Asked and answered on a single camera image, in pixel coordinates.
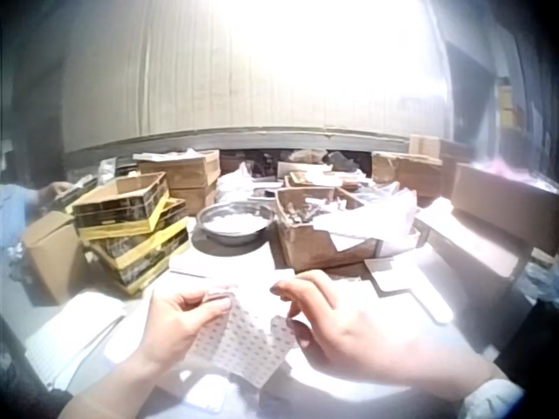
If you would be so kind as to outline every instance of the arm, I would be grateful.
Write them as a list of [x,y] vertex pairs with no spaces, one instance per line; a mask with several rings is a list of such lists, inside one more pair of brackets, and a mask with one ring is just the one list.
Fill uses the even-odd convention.
[[272,293],[292,301],[288,316],[303,311],[311,324],[294,320],[295,336],[309,363],[343,378],[421,388],[450,401],[505,375],[474,352],[433,347],[423,340],[395,343],[366,313],[344,304],[322,271],[280,281]]
[[228,299],[202,303],[204,291],[155,293],[138,349],[111,374],[74,397],[61,418],[136,417],[157,380],[182,360],[198,330],[227,313]]

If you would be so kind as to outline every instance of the worktable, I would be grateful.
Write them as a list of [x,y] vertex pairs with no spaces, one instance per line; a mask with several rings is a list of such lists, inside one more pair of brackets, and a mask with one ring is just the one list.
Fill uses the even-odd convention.
[[[227,248],[207,238],[194,229],[191,234],[189,258],[196,258],[200,265],[219,272],[271,271],[285,268],[280,243],[275,228],[267,232],[263,243],[248,244],[240,248]],[[410,326],[414,333],[426,339],[456,347],[472,347],[476,352],[492,359],[496,351],[484,341],[480,333],[477,309],[468,299],[460,276],[426,244],[417,260],[418,267],[435,286],[454,312],[455,319],[446,326],[435,324],[421,305],[407,292],[381,292],[374,286],[376,299],[371,304],[381,306],[383,316],[398,319],[394,330]],[[20,342],[24,342],[60,307],[36,306],[24,285],[9,276],[9,266],[2,267],[2,316]],[[371,280],[364,264],[328,269],[333,278],[360,278]],[[141,297],[126,300],[126,311],[132,313],[141,303]],[[76,395],[107,374],[113,365],[103,351],[118,326],[89,355],[73,377],[70,393]],[[254,388],[231,379],[231,392],[227,395],[221,413],[211,415],[193,409],[174,396],[157,388],[142,409],[141,416],[172,417],[432,417],[434,411],[448,411],[449,406],[436,398],[414,389],[392,386],[332,381],[322,383],[329,388],[313,388],[297,381],[281,367],[263,387],[260,395]]]

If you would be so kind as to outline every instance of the person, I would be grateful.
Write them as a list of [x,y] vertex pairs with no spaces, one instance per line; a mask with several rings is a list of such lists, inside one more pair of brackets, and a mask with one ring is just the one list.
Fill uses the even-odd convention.
[[[375,320],[345,306],[324,272],[282,280],[271,292],[291,301],[287,314],[303,312],[311,327],[289,322],[309,363],[354,381],[421,388],[448,401],[463,401],[461,417],[500,417],[521,390],[474,352],[406,344],[387,339]],[[154,292],[141,344],[111,374],[74,397],[61,418],[134,417],[156,381],[184,358],[201,327],[226,315],[228,299],[203,302],[204,290],[171,295]]]
[[53,182],[40,189],[27,189],[13,184],[0,185],[0,249],[15,246],[38,208],[64,194],[69,182]]

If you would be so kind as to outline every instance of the stainless steel bowl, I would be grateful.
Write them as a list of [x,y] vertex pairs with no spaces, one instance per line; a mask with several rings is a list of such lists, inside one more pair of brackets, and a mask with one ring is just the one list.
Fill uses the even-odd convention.
[[[217,216],[229,216],[231,214],[254,214],[255,216],[261,216],[265,218],[268,222],[265,227],[256,231],[243,231],[239,233],[225,233],[210,230],[206,227],[209,223]],[[241,201],[236,203],[216,203],[208,208],[202,209],[198,213],[197,221],[198,225],[204,230],[206,235],[213,240],[225,245],[225,246],[242,246],[243,244],[249,244],[264,235],[266,229],[273,222],[273,210],[270,206],[264,205],[262,203],[251,203],[247,201]]]

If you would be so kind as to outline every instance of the white sticker sheet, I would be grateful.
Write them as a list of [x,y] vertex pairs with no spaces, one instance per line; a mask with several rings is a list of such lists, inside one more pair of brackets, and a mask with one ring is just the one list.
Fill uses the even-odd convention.
[[278,298],[269,292],[270,297],[261,293],[255,298],[254,292],[238,288],[228,294],[228,316],[204,327],[187,357],[207,360],[261,388],[293,348],[293,331],[285,318],[273,314],[268,299]]

